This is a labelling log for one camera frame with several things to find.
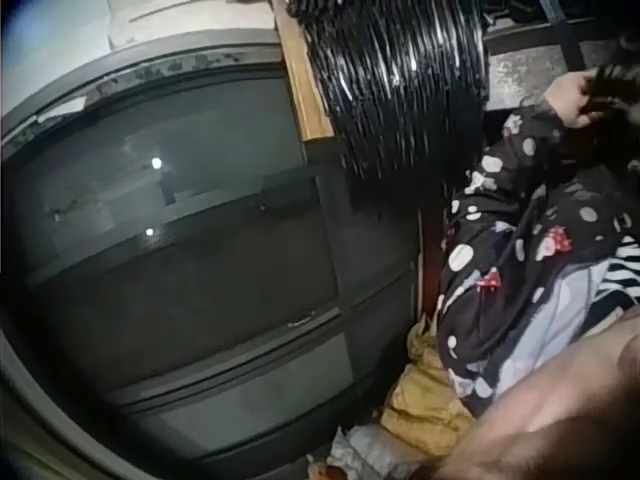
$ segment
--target black polka dot garment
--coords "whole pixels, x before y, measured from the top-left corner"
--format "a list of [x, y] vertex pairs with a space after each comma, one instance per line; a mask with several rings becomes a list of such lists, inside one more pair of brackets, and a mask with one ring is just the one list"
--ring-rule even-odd
[[567, 344], [640, 298], [636, 193], [605, 163], [581, 168], [562, 161], [564, 127], [547, 105], [520, 109], [503, 133], [451, 204], [435, 316], [442, 362], [476, 416], [495, 400], [503, 364], [569, 273], [607, 269], [598, 279], [602, 289], [584, 296], [593, 301], [574, 308], [584, 317]]

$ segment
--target person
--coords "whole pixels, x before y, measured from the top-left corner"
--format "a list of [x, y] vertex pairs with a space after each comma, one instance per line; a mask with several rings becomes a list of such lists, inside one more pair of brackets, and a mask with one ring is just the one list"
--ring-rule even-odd
[[580, 136], [608, 121], [589, 111], [594, 77], [566, 74], [525, 101], [453, 199], [434, 318], [478, 421], [413, 480], [637, 478], [637, 183], [619, 168], [629, 159], [566, 148], [601, 155]]

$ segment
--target white wall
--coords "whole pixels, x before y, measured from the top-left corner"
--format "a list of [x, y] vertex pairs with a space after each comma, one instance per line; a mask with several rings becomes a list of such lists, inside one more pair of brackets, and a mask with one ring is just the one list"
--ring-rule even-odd
[[2, 36], [2, 114], [112, 49], [229, 28], [273, 28], [269, 5], [233, 0], [23, 0]]

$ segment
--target black plastic strips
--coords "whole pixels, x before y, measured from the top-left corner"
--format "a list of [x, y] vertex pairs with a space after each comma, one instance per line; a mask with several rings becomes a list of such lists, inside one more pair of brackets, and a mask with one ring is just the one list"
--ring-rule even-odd
[[464, 186], [483, 144], [478, 0], [290, 0], [288, 11], [355, 200], [419, 206], [428, 189]]

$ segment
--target wooden plank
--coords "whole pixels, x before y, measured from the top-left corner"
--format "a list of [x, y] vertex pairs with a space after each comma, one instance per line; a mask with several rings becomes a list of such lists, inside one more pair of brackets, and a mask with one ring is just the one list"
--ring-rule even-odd
[[300, 26], [285, 10], [285, 0], [273, 0], [273, 12], [284, 53], [302, 140], [333, 136], [307, 57]]

